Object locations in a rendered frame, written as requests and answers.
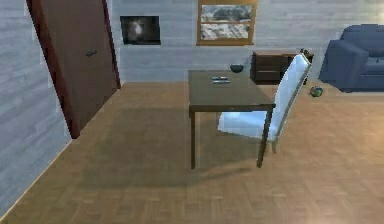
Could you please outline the dark brown chest of drawers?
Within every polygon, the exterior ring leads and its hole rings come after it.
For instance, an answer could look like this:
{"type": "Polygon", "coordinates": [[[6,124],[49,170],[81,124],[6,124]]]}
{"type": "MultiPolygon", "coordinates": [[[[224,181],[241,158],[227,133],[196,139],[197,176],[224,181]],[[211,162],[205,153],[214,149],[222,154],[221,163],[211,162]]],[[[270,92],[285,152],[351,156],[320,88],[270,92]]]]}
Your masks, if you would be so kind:
{"type": "Polygon", "coordinates": [[[250,79],[256,85],[278,85],[294,56],[295,53],[254,52],[250,79]]]}

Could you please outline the dark brown wooden table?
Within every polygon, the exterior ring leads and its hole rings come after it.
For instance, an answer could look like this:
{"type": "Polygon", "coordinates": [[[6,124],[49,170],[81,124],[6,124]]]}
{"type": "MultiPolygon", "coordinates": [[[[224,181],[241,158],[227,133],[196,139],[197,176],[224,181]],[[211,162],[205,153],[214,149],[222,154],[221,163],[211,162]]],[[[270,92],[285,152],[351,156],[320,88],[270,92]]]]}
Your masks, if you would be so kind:
{"type": "Polygon", "coordinates": [[[227,71],[188,72],[190,121],[190,165],[196,165],[195,119],[198,112],[252,112],[265,111],[266,118],[261,145],[257,156],[257,167],[261,168],[266,151],[269,127],[276,104],[249,77],[227,71]],[[224,76],[230,84],[212,84],[211,77],[224,76]]]}

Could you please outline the white chair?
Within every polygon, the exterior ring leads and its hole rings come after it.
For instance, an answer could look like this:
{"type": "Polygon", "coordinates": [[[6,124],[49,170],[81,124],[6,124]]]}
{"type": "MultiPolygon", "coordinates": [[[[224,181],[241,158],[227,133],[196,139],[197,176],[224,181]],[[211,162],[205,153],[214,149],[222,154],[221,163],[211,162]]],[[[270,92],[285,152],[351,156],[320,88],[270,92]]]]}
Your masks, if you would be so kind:
{"type": "MultiPolygon", "coordinates": [[[[291,61],[278,85],[274,98],[276,107],[273,109],[268,133],[268,141],[271,143],[273,152],[276,152],[276,147],[287,117],[310,68],[311,63],[307,57],[303,53],[297,54],[291,61]]],[[[219,118],[218,130],[261,139],[265,118],[265,111],[223,112],[219,118]]]]}

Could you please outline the wooden framed window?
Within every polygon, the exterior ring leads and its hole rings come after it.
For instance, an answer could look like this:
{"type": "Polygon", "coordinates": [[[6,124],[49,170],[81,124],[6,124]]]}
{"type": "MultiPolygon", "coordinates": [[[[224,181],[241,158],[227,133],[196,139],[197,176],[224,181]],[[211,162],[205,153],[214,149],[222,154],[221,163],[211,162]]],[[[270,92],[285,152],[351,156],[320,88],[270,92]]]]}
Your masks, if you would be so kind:
{"type": "Polygon", "coordinates": [[[198,0],[197,46],[253,44],[258,0],[198,0]]]}

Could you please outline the dark brown room door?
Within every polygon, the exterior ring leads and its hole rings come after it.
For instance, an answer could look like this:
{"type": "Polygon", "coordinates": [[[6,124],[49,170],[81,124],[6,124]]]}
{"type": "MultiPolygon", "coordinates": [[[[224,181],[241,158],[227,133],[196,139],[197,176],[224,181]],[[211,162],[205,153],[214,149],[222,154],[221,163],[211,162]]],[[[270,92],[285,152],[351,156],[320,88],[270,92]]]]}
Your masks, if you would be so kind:
{"type": "Polygon", "coordinates": [[[25,0],[73,139],[121,88],[106,0],[25,0]]]}

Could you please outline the blue sofa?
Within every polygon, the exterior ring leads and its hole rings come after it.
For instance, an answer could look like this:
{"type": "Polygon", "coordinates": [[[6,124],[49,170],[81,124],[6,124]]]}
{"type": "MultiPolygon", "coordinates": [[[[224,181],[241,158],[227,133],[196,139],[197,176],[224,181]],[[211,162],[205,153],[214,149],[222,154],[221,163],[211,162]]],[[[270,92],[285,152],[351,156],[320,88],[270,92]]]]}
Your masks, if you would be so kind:
{"type": "Polygon", "coordinates": [[[384,92],[384,25],[351,25],[328,44],[319,79],[341,92],[384,92]]]}

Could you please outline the dark framed wall picture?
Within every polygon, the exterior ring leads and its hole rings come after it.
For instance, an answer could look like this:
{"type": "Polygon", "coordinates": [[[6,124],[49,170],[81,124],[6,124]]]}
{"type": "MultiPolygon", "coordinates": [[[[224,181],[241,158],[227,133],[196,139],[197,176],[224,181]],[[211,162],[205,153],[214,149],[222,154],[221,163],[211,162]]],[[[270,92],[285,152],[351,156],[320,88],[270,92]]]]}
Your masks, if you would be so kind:
{"type": "Polygon", "coordinates": [[[160,45],[158,16],[121,16],[124,45],[160,45]]]}

